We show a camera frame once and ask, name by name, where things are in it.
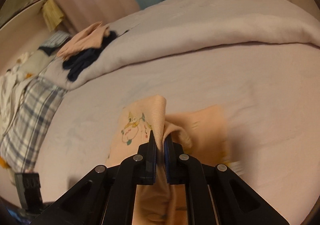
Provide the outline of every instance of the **cartoon print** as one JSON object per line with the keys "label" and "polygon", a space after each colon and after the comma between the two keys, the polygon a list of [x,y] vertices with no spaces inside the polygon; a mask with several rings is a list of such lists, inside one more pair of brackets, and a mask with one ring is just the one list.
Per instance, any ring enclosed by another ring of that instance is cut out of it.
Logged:
{"label": "cartoon print", "polygon": [[148,133],[147,133],[147,128],[152,130],[151,125],[145,120],[144,113],[142,113],[141,118],[137,119],[137,117],[133,116],[131,112],[129,112],[129,117],[128,117],[129,122],[125,125],[125,127],[121,130],[122,134],[122,142],[126,143],[127,145],[130,145],[132,142],[132,139],[136,138],[136,136],[140,133],[141,137],[145,136],[148,138]]}

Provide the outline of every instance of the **black metal bracket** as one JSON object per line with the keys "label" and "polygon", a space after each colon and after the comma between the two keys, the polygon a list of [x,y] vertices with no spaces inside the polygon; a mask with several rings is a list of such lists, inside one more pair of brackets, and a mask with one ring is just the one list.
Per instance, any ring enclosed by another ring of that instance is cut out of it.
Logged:
{"label": "black metal bracket", "polygon": [[[40,214],[31,225],[132,224],[137,185],[156,178],[156,143],[120,165],[98,165]],[[189,225],[288,225],[289,223],[224,164],[201,164],[167,137],[164,158],[169,184],[184,184]]]}

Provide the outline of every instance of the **fabric fold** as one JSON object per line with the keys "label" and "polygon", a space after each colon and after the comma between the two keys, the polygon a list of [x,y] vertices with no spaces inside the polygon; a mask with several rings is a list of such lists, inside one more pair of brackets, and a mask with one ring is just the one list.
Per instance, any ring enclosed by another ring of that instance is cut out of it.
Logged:
{"label": "fabric fold", "polygon": [[182,144],[185,153],[202,163],[215,166],[222,162],[226,122],[219,106],[173,115],[166,115],[165,107],[166,99],[160,95],[125,107],[106,161],[106,166],[111,167],[136,154],[139,145],[147,143],[150,131],[153,131],[158,149],[156,183],[137,186],[132,224],[187,222],[184,186],[166,182],[163,143],[169,134],[174,142]]}
{"label": "fabric fold", "polygon": [[32,172],[44,137],[67,91],[45,78],[26,87],[11,128],[0,141],[0,156],[14,172]]}

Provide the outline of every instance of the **yellow paper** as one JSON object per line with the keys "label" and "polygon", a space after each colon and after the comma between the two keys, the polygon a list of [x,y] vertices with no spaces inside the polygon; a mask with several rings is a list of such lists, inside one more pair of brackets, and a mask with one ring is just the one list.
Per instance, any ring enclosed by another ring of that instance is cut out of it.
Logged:
{"label": "yellow paper", "polygon": [[42,7],[42,14],[49,31],[53,31],[64,19],[63,12],[54,0],[47,0],[44,3]]}

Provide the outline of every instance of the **peach cloth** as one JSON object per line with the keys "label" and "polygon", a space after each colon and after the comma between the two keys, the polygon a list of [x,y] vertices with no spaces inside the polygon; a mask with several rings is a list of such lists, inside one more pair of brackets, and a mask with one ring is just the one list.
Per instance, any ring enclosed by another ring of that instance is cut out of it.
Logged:
{"label": "peach cloth", "polygon": [[125,107],[106,161],[111,167],[136,154],[139,145],[148,142],[152,129],[159,151],[156,183],[137,186],[133,225],[187,224],[184,186],[166,181],[163,142],[169,134],[174,142],[182,144],[185,153],[202,163],[214,166],[222,161],[226,122],[219,106],[173,115],[165,115],[165,107],[166,99],[160,95]]}
{"label": "peach cloth", "polygon": [[102,21],[90,25],[76,34],[57,53],[57,57],[68,60],[71,56],[89,48],[100,48],[103,36],[109,36],[109,25],[101,26]]}

